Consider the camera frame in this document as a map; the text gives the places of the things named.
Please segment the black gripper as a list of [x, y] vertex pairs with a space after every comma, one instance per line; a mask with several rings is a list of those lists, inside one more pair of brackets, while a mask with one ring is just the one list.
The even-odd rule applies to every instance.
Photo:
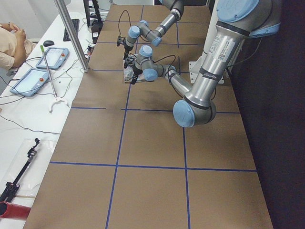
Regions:
[[134, 64], [132, 67], [132, 70], [133, 70], [133, 76], [132, 76], [131, 84], [135, 84], [138, 80], [138, 76], [142, 74], [142, 69], [141, 69], [141, 67], [137, 67]]
[[124, 51], [123, 60], [125, 60], [129, 57], [129, 52], [131, 52], [133, 50], [133, 46], [129, 46], [129, 45], [125, 44], [124, 48], [125, 48], [125, 51]]

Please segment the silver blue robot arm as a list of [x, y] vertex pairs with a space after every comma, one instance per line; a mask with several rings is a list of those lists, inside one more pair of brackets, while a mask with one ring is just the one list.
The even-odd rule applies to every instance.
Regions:
[[134, 44], [140, 36], [143, 36], [152, 45], [158, 46], [171, 26], [181, 19], [184, 12], [183, 0], [160, 0], [160, 3], [170, 10], [170, 14], [155, 30], [150, 29], [149, 23], [145, 20], [141, 20], [136, 25], [131, 26], [128, 30], [128, 36], [121, 42], [125, 48], [124, 60], [128, 57], [129, 52], [133, 50]]
[[165, 78], [181, 96], [173, 106], [173, 116], [181, 127], [193, 127], [212, 121], [216, 107], [211, 100], [225, 69], [242, 40], [270, 36], [278, 32], [282, 2], [280, 0], [220, 0], [216, 5], [216, 35], [199, 69], [195, 82], [189, 84], [172, 65], [156, 64], [153, 46], [160, 44], [168, 29], [183, 15], [184, 2], [164, 0], [170, 14], [155, 29], [146, 21], [130, 27], [124, 40], [124, 63], [131, 65], [135, 84], [143, 74], [147, 81]]

